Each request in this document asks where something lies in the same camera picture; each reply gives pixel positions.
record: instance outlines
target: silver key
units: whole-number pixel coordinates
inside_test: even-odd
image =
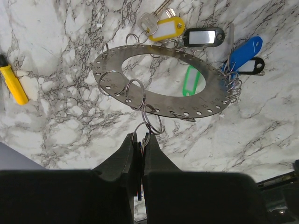
[[[166,14],[169,18],[175,17],[176,16],[176,12],[174,11],[173,8],[168,8],[166,10]]]
[[[161,14],[172,2],[173,0],[165,0],[155,12],[152,14],[145,13],[141,16],[138,26],[146,32],[146,36],[153,35],[158,30],[157,23],[160,20]]]

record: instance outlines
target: stainless steel ring plate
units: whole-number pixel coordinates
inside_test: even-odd
[[[156,109],[153,111],[147,108],[147,112],[170,118],[184,116],[202,118],[219,113],[229,105],[228,96],[231,95],[231,91],[228,91],[226,80],[216,68],[190,54],[161,46],[128,45],[104,52],[93,63],[93,74],[98,85],[118,101],[138,108],[142,103],[142,89],[139,86],[135,84],[130,86],[129,101],[126,98],[126,91],[117,93],[124,90],[129,82],[121,70],[121,65],[128,58],[143,54],[165,55],[179,59],[200,71],[206,80],[206,87],[202,92],[188,97],[171,97],[145,91],[146,104]]]

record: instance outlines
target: green key tag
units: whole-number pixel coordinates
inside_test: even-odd
[[[195,94],[199,77],[200,77],[200,72],[196,68],[189,65],[184,80],[184,87],[183,87],[184,97],[192,96]]]

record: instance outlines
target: black key tag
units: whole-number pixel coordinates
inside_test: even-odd
[[[217,47],[225,39],[224,31],[219,27],[191,28],[184,33],[183,40],[186,47]]]
[[[253,57],[239,68],[239,75],[257,75],[263,71],[265,62],[260,57]]]

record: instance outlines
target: white marble countertop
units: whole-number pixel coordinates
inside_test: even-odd
[[[46,168],[94,168],[109,157],[142,119],[100,95],[89,62],[103,42],[112,48],[124,45],[128,33],[139,34],[136,19],[161,3],[1,1],[0,53],[17,71],[30,101],[17,105],[2,83],[0,141]],[[219,26],[227,33],[233,22],[236,46],[261,36],[266,75],[243,76],[239,102],[221,114],[196,123],[163,119],[166,132],[158,137],[163,152],[183,170],[244,172],[256,181],[290,171],[299,158],[298,1],[174,0],[171,7],[189,28]],[[227,44],[208,51],[211,60],[223,59]],[[147,60],[141,58],[141,67]],[[155,83],[175,82],[178,76],[158,66],[133,72],[139,71],[136,77],[149,90]],[[138,131],[139,138],[145,131]],[[140,207],[137,219],[144,217]]]

